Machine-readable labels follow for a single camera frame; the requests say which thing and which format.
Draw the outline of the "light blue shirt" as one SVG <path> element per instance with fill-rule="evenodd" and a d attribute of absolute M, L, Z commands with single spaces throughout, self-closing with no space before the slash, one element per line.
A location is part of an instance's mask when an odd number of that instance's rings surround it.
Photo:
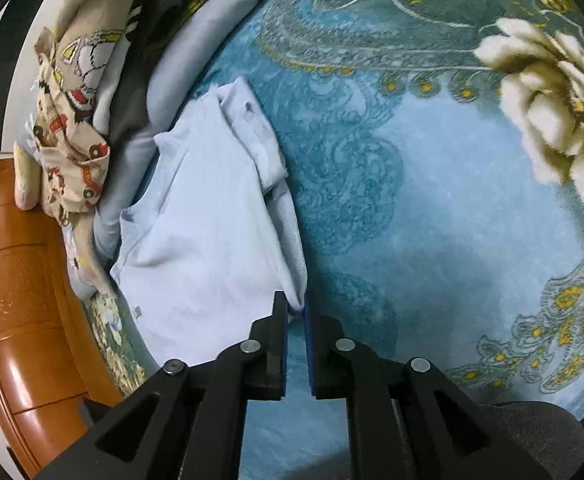
<path fill-rule="evenodd" d="M 152 358 L 197 365 L 249 336 L 277 292 L 303 310 L 301 234 L 275 130 L 245 79 L 188 102 L 155 142 L 110 274 Z"/>

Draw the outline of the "orange wooden headboard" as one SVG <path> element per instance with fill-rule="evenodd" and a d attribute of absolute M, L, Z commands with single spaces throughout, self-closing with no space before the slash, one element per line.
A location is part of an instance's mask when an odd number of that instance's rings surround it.
<path fill-rule="evenodd" d="M 32 478 L 86 432 L 84 399 L 121 395 L 69 285 L 60 227 L 15 206 L 14 177 L 0 160 L 0 426 Z"/>

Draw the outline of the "car print beige garment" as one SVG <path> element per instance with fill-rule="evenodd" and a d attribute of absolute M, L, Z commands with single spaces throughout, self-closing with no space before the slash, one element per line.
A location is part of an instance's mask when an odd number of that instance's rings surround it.
<path fill-rule="evenodd" d="M 87 214 L 98 203 L 110 148 L 62 88 L 56 46 L 53 32 L 46 28 L 34 44 L 39 71 L 32 137 L 42 167 L 41 206 L 60 226 L 67 226 L 76 214 Z"/>

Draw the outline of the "teal floral bed blanket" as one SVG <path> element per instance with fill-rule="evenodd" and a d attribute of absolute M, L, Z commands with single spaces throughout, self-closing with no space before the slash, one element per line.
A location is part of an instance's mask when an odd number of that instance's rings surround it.
<path fill-rule="evenodd" d="M 426 356 L 584 478 L 584 203 L 539 168 L 504 75 L 475 58 L 520 18 L 584 47 L 584 0 L 259 0 L 187 94 L 244 77 L 289 167 L 309 302 L 347 335 Z"/>

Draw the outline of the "dark grey garment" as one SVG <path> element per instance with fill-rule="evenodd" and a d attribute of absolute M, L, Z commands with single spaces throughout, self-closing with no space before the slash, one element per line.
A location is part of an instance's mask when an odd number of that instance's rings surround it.
<path fill-rule="evenodd" d="M 147 86 L 168 32 L 183 11 L 183 0 L 134 0 L 126 39 L 130 46 L 109 105 L 108 140 L 112 154 L 147 124 Z"/>

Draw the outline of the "beige fuzzy sweater yellow letters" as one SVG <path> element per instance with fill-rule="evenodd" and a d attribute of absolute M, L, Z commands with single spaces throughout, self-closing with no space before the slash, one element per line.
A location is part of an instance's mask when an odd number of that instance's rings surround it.
<path fill-rule="evenodd" d="M 71 103 L 88 114 L 91 125 L 98 87 L 115 47 L 124 37 L 124 26 L 127 24 L 132 2 L 133 0 L 64 0 L 55 26 L 47 28 L 56 38 L 55 62 L 62 72 L 62 88 L 71 93 Z M 21 210 L 42 208 L 42 167 L 32 137 L 34 116 L 36 111 L 30 118 L 26 136 L 15 142 L 13 150 L 14 202 Z M 88 219 L 94 213 L 95 207 L 87 214 L 76 214 L 67 226 L 60 226 L 63 240 L 64 230 L 75 228 L 78 221 Z M 64 245 L 68 270 L 65 241 Z"/>

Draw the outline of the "blue floral duvet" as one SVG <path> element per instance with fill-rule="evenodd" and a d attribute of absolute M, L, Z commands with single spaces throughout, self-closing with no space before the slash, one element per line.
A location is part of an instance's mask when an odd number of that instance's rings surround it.
<path fill-rule="evenodd" d="M 79 299 L 113 294 L 105 268 L 120 240 L 120 213 L 132 204 L 156 152 L 154 136 L 170 128 L 203 68 L 257 3 L 203 0 L 146 75 L 139 73 L 141 41 L 132 41 L 109 105 L 112 158 L 103 194 L 88 219 L 64 230 L 69 281 Z"/>

